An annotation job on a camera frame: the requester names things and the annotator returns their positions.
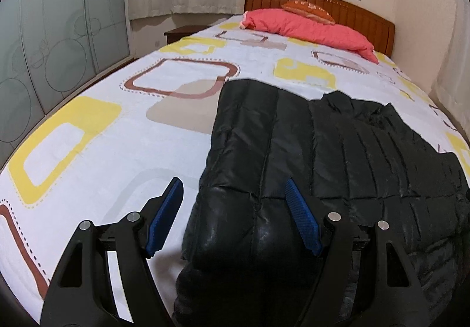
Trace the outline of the black puffer jacket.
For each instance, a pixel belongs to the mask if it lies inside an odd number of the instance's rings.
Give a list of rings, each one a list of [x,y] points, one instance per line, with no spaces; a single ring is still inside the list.
[[[209,154],[182,242],[178,326],[302,326],[323,268],[284,187],[362,227],[387,221],[422,286],[431,321],[469,276],[469,185],[393,106],[334,91],[318,100],[257,80],[221,91]]]

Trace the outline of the patterned white bed sheet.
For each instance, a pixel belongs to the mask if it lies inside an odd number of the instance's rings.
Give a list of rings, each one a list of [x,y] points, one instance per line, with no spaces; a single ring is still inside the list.
[[[94,84],[44,121],[1,172],[1,324],[178,326],[182,242],[232,80],[318,100],[391,105],[469,184],[469,147],[385,54],[240,28],[243,15]]]

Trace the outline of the cream side curtain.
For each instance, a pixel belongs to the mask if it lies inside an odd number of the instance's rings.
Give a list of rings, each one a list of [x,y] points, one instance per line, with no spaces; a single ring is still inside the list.
[[[469,0],[453,0],[433,20],[433,34],[448,41],[431,94],[452,122],[469,133]]]

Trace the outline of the wooden nightstand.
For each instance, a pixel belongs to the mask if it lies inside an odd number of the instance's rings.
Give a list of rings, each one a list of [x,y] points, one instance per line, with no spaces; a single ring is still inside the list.
[[[208,25],[186,25],[186,26],[180,26],[175,29],[172,29],[170,31],[166,31],[164,33],[164,36],[167,39],[167,43],[173,43],[177,42],[180,39],[184,37],[189,37],[192,34],[196,34],[199,31],[203,31],[205,29],[208,29]]]

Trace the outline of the pink folded quilt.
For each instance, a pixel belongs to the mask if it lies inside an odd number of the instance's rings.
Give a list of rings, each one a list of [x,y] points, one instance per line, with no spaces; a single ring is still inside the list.
[[[283,9],[246,11],[240,28],[279,34],[305,42],[326,45],[357,53],[367,61],[378,64],[374,46],[361,33],[348,26],[322,24]]]

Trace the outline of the frosted glass wardrobe doors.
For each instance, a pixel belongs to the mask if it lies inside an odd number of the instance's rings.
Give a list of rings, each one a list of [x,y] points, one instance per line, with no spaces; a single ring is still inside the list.
[[[66,97],[130,54],[124,0],[1,0],[1,161]]]

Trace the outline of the orange small pillow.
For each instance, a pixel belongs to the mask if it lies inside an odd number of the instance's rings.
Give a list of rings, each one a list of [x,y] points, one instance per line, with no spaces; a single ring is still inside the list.
[[[290,0],[283,4],[281,8],[287,12],[309,18],[317,23],[327,25],[335,24],[335,20],[327,11],[316,4],[309,3],[308,1]]]

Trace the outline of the wooden headboard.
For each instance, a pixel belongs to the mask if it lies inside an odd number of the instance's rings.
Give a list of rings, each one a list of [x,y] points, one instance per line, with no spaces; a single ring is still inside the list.
[[[245,0],[245,10],[281,8],[291,0]],[[344,0],[303,0],[318,4],[343,26],[363,34],[377,52],[391,57],[394,49],[395,25],[391,21]]]

